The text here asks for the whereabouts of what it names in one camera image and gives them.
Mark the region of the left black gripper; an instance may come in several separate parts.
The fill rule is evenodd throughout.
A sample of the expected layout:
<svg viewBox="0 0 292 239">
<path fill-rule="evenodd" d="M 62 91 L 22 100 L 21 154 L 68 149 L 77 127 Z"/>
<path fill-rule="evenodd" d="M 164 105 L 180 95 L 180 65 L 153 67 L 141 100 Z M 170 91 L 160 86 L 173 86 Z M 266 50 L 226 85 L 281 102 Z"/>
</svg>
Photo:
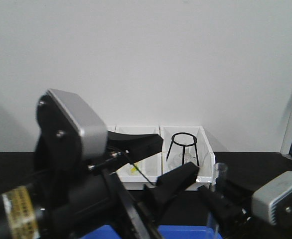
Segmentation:
<svg viewBox="0 0 292 239">
<path fill-rule="evenodd" d="M 162 151 L 158 133 L 123 134 L 108 131 L 107 146 L 120 151 L 125 163 L 136 163 Z M 116 172 L 107 169 L 69 179 L 70 239 L 78 239 L 110 225 L 122 239 L 160 239 L 159 221 L 166 206 L 196 182 L 199 167 L 183 164 L 144 186 L 139 199 L 124 187 Z"/>
</svg>

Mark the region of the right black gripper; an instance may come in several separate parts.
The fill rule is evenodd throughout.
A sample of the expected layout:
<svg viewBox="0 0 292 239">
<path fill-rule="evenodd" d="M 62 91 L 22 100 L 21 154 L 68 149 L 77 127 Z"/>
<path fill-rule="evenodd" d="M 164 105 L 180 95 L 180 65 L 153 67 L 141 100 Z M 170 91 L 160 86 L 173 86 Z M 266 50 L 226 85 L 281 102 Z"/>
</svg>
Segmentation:
<svg viewBox="0 0 292 239">
<path fill-rule="evenodd" d="M 230 231 L 234 238 L 292 239 L 292 193 L 279 202 L 275 212 L 275 226 L 245 211 L 218 192 L 205 186 L 198 188 L 199 199 L 208 208 L 222 231 Z"/>
</svg>

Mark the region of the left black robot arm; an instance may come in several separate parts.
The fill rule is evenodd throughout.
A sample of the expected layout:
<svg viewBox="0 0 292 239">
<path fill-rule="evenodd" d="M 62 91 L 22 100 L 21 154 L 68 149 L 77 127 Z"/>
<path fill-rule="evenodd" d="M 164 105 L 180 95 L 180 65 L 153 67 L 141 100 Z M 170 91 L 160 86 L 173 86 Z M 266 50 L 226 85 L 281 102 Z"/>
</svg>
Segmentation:
<svg viewBox="0 0 292 239">
<path fill-rule="evenodd" d="M 33 181 L 0 194 L 0 239 L 78 239 L 110 225 L 122 239 L 159 239 L 159 222 L 199 168 L 185 163 L 144 186 L 140 199 L 117 170 L 161 152 L 154 134 L 108 132 L 102 155 L 81 161 L 75 137 L 40 138 Z"/>
</svg>

